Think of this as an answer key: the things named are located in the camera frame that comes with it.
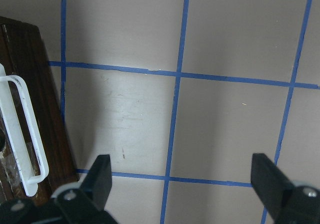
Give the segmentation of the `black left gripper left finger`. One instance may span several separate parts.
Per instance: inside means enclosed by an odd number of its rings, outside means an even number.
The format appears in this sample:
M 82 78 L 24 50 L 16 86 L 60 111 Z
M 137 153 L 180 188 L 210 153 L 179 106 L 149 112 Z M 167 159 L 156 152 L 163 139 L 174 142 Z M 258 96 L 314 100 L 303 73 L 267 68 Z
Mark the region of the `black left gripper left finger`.
M 99 155 L 81 182 L 59 187 L 52 195 L 57 223 L 112 223 L 105 205 L 112 188 L 110 156 Z

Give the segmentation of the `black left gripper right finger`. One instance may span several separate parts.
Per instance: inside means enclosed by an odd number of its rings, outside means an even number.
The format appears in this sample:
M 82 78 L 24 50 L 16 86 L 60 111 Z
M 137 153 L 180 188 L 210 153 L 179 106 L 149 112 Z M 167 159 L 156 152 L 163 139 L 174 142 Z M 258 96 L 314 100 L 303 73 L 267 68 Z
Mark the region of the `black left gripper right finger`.
M 251 184 L 274 223 L 319 223 L 318 188 L 292 181 L 263 153 L 251 160 Z

